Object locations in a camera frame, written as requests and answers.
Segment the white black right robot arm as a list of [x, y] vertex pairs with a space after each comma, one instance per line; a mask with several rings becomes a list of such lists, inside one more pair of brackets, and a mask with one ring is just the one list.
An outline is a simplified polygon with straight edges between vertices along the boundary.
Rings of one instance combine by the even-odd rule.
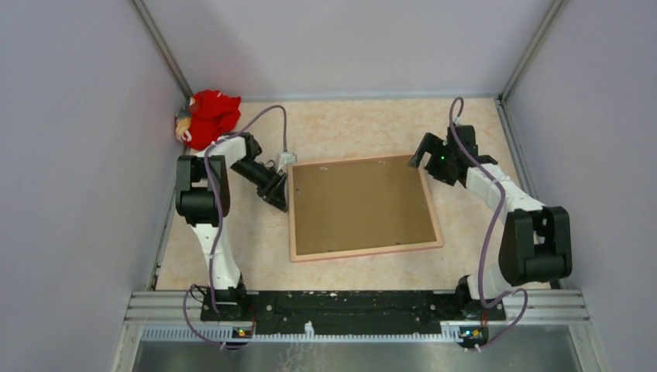
[[472, 126], [452, 124], [444, 139], [426, 133], [409, 166], [421, 167], [425, 155], [428, 175], [450, 186], [461, 184], [494, 214], [477, 271], [457, 287], [465, 290], [454, 298], [460, 317], [475, 319], [527, 283], [558, 281], [572, 273], [569, 213], [527, 194], [491, 155], [481, 154]]

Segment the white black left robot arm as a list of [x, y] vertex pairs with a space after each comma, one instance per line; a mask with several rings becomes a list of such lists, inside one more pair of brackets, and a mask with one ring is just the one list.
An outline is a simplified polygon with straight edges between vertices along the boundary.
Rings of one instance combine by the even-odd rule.
[[256, 194], [268, 205], [286, 212], [287, 173], [260, 163], [260, 144], [250, 133], [222, 136], [206, 150], [177, 159], [175, 208], [192, 228], [208, 265], [209, 308], [230, 320], [248, 311], [248, 299], [240, 294], [242, 274], [234, 259], [229, 238], [231, 208], [228, 171], [256, 186]]

